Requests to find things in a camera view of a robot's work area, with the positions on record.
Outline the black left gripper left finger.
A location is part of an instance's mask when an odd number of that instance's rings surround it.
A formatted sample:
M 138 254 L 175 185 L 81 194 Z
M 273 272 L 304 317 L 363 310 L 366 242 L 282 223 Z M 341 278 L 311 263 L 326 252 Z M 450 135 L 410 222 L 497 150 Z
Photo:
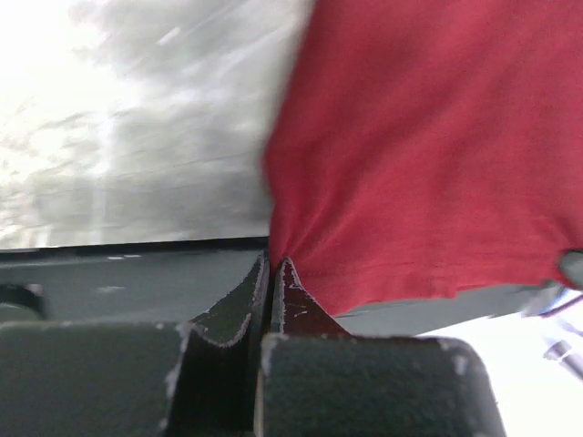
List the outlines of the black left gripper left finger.
M 258 256 L 193 320 L 47 320 L 29 286 L 1 291 L 4 436 L 223 436 L 253 422 L 269 265 Z

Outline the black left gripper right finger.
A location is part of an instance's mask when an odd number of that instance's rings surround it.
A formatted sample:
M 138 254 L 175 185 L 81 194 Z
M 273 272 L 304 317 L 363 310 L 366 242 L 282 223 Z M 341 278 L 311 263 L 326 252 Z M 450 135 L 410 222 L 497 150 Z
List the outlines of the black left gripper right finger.
M 254 432 L 497 437 L 506 430 L 486 367 L 469 344 L 353 335 L 314 300 L 286 259 L 261 341 Z

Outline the dark red t shirt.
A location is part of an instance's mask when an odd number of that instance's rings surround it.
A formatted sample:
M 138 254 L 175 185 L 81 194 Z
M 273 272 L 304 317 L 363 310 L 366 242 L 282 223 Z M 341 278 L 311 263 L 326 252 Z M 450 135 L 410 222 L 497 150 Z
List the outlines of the dark red t shirt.
M 319 1 L 266 148 L 270 262 L 331 314 L 560 279 L 579 1 Z

